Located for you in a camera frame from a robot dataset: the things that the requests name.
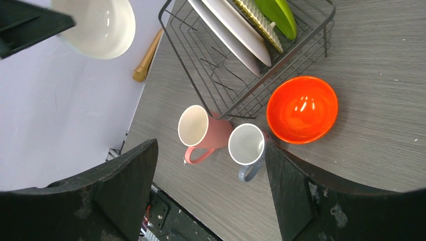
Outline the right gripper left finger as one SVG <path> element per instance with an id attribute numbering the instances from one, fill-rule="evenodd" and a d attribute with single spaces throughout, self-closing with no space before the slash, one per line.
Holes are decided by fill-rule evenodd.
<path id="1" fill-rule="evenodd" d="M 44 188 L 1 192 L 1 240 L 137 240 L 158 142 Z"/>

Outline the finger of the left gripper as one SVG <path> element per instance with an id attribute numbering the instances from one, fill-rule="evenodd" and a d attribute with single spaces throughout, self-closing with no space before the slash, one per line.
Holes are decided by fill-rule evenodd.
<path id="1" fill-rule="evenodd" d="M 70 15 L 23 1 L 1 0 L 1 59 L 75 26 Z"/>

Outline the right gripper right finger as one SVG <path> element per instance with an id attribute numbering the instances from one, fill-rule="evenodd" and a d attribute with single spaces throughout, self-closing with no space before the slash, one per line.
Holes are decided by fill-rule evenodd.
<path id="1" fill-rule="evenodd" d="M 268 143 L 265 151 L 283 240 L 425 240 L 425 189 L 374 188 L 276 144 Z"/>

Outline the white bowl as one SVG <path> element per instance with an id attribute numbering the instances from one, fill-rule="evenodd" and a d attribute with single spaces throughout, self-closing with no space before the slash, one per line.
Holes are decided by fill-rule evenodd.
<path id="1" fill-rule="evenodd" d="M 51 1 L 52 10 L 70 15 L 76 26 L 59 36 L 82 54 L 101 60 L 123 55 L 136 33 L 128 0 Z"/>

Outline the grey mug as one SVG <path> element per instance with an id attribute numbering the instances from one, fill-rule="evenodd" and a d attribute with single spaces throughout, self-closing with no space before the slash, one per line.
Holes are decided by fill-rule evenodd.
<path id="1" fill-rule="evenodd" d="M 228 151 L 232 160 L 241 168 L 238 179 L 250 182 L 265 164 L 266 144 L 273 139 L 268 132 L 254 124 L 245 123 L 237 126 L 228 141 Z"/>

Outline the orange bowl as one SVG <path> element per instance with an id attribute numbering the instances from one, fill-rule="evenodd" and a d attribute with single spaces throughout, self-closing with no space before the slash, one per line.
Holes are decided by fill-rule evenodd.
<path id="1" fill-rule="evenodd" d="M 290 144 L 307 144 L 334 126 L 339 102 L 334 89 L 314 76 L 299 76 L 278 86 L 269 97 L 266 118 L 272 133 Z"/>

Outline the pink mug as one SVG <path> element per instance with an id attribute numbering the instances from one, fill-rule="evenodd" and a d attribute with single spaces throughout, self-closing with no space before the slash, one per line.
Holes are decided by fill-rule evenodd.
<path id="1" fill-rule="evenodd" d="M 192 105 L 181 114 L 177 132 L 180 141 L 187 146 L 186 163 L 198 164 L 215 150 L 228 145 L 234 128 L 228 120 L 216 119 L 218 115 L 213 112 L 210 116 L 200 105 Z"/>

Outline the black wire dish rack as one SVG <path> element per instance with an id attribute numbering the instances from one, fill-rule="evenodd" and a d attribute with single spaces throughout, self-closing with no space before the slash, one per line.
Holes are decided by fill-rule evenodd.
<path id="1" fill-rule="evenodd" d="M 296 37 L 279 29 L 278 52 L 258 34 L 233 1 L 166 1 L 158 19 L 190 85 L 207 113 L 222 119 L 255 119 L 280 84 L 330 48 L 333 1 L 288 1 Z"/>

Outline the small plate with red characters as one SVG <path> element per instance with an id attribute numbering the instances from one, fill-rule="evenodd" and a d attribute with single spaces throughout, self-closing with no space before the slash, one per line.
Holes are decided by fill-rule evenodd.
<path id="1" fill-rule="evenodd" d="M 219 21 L 202 1 L 188 1 L 207 26 L 215 33 L 222 43 L 250 70 L 260 76 L 255 56 Z"/>

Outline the lime green plate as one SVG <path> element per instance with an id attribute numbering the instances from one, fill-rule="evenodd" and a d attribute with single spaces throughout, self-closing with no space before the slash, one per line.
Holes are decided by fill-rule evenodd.
<path id="1" fill-rule="evenodd" d="M 296 21 L 286 0 L 255 0 L 260 11 L 288 39 L 295 40 L 297 36 Z"/>

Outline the woven bamboo tray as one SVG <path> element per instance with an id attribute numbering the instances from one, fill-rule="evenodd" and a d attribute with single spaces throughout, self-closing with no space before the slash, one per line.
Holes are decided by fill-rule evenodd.
<path id="1" fill-rule="evenodd" d="M 284 53 L 281 42 L 274 31 L 275 23 L 270 22 L 258 8 L 254 1 L 233 0 L 233 3 L 242 11 L 245 17 L 256 28 L 258 33 L 266 39 L 279 54 Z"/>

